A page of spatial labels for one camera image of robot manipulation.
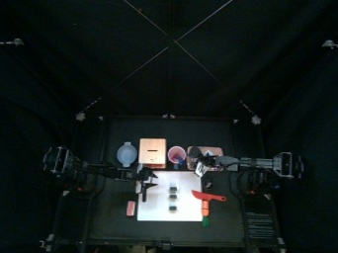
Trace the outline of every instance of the pink cup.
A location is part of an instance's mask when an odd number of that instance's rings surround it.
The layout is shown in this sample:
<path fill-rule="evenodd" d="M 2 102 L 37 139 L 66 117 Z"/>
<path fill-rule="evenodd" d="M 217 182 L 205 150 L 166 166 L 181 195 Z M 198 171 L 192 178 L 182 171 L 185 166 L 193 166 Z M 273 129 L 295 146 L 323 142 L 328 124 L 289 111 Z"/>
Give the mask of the pink cup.
<path fill-rule="evenodd" d="M 173 146 L 168 150 L 168 161 L 173 164 L 178 163 L 178 161 L 174 159 L 176 156 L 178 156 L 182 160 L 185 158 L 185 152 L 184 152 L 184 149 L 180 146 Z"/>

